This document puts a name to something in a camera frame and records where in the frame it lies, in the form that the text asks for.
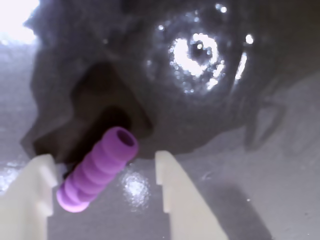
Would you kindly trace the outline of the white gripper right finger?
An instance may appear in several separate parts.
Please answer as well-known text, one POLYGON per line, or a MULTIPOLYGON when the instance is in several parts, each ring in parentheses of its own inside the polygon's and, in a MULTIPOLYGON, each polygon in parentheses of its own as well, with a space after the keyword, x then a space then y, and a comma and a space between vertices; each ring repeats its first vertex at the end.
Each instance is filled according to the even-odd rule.
POLYGON ((155 153, 156 184, 162 187, 163 212, 169 215, 172 240, 227 240, 197 187, 168 151, 155 153))

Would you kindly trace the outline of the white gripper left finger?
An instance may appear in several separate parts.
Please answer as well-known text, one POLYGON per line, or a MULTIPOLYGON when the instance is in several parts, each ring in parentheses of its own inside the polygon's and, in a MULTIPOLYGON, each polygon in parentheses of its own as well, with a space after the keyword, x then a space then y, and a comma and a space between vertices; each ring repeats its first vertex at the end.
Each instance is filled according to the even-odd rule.
POLYGON ((46 240, 57 171, 50 154, 33 158, 0 197, 2 240, 46 240))

